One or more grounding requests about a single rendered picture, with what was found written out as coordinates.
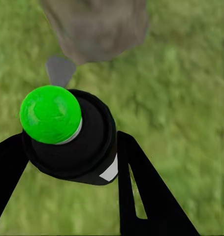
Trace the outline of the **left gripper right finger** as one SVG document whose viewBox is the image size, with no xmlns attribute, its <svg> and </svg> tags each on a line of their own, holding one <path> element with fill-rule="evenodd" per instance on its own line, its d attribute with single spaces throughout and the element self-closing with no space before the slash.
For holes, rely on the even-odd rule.
<svg viewBox="0 0 224 236">
<path fill-rule="evenodd" d="M 121 236 L 200 236 L 136 139 L 117 132 Z M 136 215 L 128 164 L 147 219 Z"/>
</svg>

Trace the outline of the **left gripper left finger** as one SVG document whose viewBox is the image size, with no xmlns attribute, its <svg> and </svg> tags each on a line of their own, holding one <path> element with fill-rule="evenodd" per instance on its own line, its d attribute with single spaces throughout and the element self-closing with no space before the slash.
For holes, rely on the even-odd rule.
<svg viewBox="0 0 224 236">
<path fill-rule="evenodd" d="M 0 142 L 0 218 L 28 162 L 22 133 Z"/>
</svg>

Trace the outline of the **pesticide atomizer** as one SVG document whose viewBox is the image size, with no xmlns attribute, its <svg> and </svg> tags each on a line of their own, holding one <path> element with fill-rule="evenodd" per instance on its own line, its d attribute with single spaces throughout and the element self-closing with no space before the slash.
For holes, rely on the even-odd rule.
<svg viewBox="0 0 224 236">
<path fill-rule="evenodd" d="M 51 57 L 45 67 L 51 86 L 34 89 L 21 105 L 25 154 L 57 179 L 112 183 L 118 176 L 118 132 L 110 109 L 95 95 L 65 89 L 76 71 L 71 59 Z"/>
</svg>

